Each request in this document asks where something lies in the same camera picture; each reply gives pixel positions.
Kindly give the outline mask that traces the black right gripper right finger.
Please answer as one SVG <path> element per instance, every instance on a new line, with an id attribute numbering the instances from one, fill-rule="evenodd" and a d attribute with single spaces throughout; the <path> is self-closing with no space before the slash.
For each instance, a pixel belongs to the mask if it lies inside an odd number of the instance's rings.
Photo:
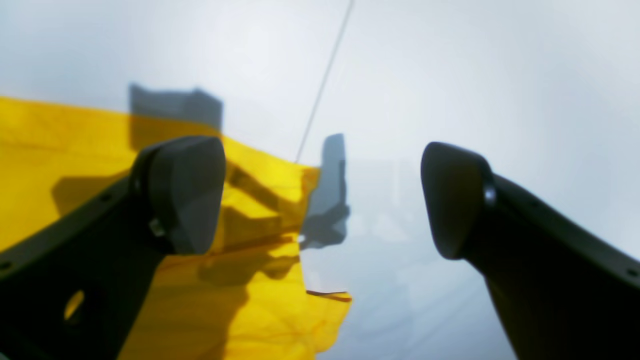
<path id="1" fill-rule="evenodd" d="M 519 360 L 637 360 L 639 262 L 482 155 L 430 142 L 420 167 L 435 248 L 483 276 Z"/>

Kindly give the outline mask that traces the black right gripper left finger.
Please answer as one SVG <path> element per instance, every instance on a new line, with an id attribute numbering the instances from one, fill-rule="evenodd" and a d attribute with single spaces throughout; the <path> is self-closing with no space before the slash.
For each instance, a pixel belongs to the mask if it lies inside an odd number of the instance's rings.
<path id="1" fill-rule="evenodd" d="M 128 177 L 3 251 L 2 355 L 117 359 L 162 260 L 210 249 L 225 177 L 219 137 L 164 141 Z"/>

